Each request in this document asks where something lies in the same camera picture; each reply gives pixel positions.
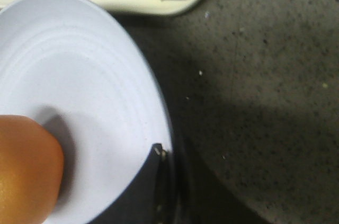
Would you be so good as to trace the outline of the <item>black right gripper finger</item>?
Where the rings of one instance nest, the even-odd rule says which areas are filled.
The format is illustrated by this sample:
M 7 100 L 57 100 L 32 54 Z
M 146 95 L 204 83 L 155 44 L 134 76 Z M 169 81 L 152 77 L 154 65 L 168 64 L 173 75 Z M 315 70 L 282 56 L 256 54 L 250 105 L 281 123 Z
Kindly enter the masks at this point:
M 171 156 L 156 143 L 132 182 L 91 223 L 174 223 L 177 195 Z

